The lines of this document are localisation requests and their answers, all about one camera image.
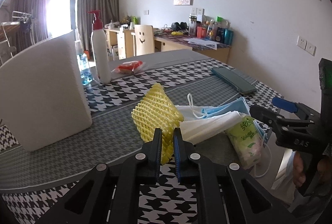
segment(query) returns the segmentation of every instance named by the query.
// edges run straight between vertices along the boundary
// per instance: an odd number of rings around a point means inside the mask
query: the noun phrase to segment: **gray tablecloth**
[[[0,128],[3,149],[0,151],[0,193],[21,223],[34,223],[98,163],[120,163],[140,150],[143,142],[132,122],[131,111],[156,82],[164,86],[176,105],[187,105],[187,94],[191,93],[197,106],[218,106],[240,97],[210,71],[213,67],[226,67],[257,88],[256,93],[245,97],[249,106],[260,104],[278,111],[271,100],[280,94],[204,55],[179,50],[137,59],[146,63],[144,72],[86,89],[93,117],[89,129],[27,152],[6,126]],[[118,62],[112,62],[110,67],[117,65]],[[269,132],[266,125],[261,126]],[[198,144],[196,149],[221,164],[238,161],[228,138],[222,134]],[[142,186],[139,222],[192,223],[197,214],[195,189],[178,185],[172,162],[163,165],[161,173],[159,185]]]

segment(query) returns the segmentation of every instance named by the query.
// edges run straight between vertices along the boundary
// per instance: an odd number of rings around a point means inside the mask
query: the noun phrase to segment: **yellow object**
[[[183,33],[182,32],[177,32],[177,31],[173,31],[171,33],[171,35],[183,35]]]
[[[132,118],[144,142],[153,139],[154,129],[163,132],[161,163],[167,163],[173,154],[173,131],[180,127],[183,115],[165,94],[161,84],[154,84],[132,110]]]

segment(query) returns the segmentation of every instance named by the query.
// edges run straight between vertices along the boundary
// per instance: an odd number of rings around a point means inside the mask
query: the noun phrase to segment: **smartphone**
[[[227,84],[235,88],[242,95],[248,95],[257,91],[251,83],[244,80],[242,77],[238,76],[233,71],[226,68],[213,68],[212,73],[215,74],[220,79],[224,80]]]

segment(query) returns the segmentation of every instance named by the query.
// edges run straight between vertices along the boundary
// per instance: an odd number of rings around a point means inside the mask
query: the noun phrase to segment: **window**
[[[49,35],[59,36],[77,28],[77,0],[47,0]]]

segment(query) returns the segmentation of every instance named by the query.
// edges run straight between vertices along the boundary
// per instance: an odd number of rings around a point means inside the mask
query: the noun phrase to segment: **red pump nozzle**
[[[92,29],[93,30],[98,30],[98,29],[103,29],[103,23],[102,21],[99,19],[99,15],[100,15],[100,10],[96,10],[96,11],[88,11],[88,13],[93,13],[95,15],[95,19],[92,23]]]

